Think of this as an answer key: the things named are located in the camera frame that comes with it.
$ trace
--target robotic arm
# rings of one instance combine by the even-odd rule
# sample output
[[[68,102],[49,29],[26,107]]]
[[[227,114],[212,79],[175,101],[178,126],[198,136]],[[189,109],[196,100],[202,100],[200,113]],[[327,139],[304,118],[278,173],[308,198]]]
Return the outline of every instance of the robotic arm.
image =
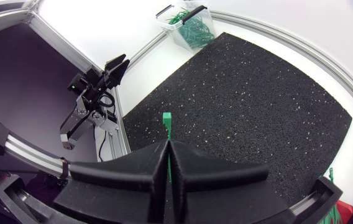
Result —
[[[92,126],[100,126],[105,122],[117,123],[114,113],[114,97],[107,92],[120,81],[127,70],[129,60],[124,60],[125,54],[109,61],[103,72],[91,66],[86,73],[77,74],[68,86],[68,90],[78,95],[76,105],[63,124],[60,126],[60,139],[63,147],[72,150],[77,140]],[[104,103],[103,98],[111,103]]]

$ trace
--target speckled black mat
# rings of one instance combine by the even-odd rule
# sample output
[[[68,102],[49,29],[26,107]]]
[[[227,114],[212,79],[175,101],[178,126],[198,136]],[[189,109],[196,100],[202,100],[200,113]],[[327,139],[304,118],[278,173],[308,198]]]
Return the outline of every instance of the speckled black mat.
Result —
[[[268,165],[270,185],[289,205],[326,171],[352,121],[299,69],[226,33],[124,117],[132,150],[167,137],[164,111],[172,112],[173,139],[229,161]]]

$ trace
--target transparent plastic box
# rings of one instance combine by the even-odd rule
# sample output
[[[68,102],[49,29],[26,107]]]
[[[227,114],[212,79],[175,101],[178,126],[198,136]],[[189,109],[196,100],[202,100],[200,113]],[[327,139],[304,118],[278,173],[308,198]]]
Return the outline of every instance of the transparent plastic box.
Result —
[[[216,37],[207,5],[205,1],[176,2],[156,15],[156,23],[174,43],[195,54]]]

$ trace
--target green object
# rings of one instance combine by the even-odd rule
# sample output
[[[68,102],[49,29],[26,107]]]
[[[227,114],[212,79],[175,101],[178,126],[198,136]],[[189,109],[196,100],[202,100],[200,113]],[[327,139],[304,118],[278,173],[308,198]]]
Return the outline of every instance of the green object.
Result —
[[[171,140],[171,112],[163,113],[163,124],[168,130],[168,140]]]
[[[189,11],[179,12],[174,18],[170,19],[168,24],[174,25],[185,17]],[[185,22],[185,25],[178,29],[178,32],[182,35],[186,43],[192,48],[204,47],[211,43],[215,36],[211,33],[208,26],[203,23],[203,19],[200,16],[193,16]]]
[[[168,140],[171,140],[171,112],[164,112],[163,113],[163,124],[168,131]],[[168,156],[168,176],[170,177],[171,181],[171,158]]]
[[[332,183],[334,183],[334,176],[333,176],[333,171],[332,167],[330,168],[330,180]],[[330,212],[326,215],[326,217],[321,220],[320,224],[330,224],[332,220],[332,224],[342,224],[342,218],[338,212],[337,205],[334,205],[333,208],[330,210]]]

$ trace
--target red object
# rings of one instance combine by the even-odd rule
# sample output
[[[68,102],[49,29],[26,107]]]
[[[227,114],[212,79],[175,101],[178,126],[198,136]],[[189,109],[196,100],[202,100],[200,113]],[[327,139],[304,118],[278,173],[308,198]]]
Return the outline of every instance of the red object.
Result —
[[[342,222],[348,223],[349,219],[353,215],[353,206],[338,200],[337,209],[338,209],[339,215],[342,218]]]

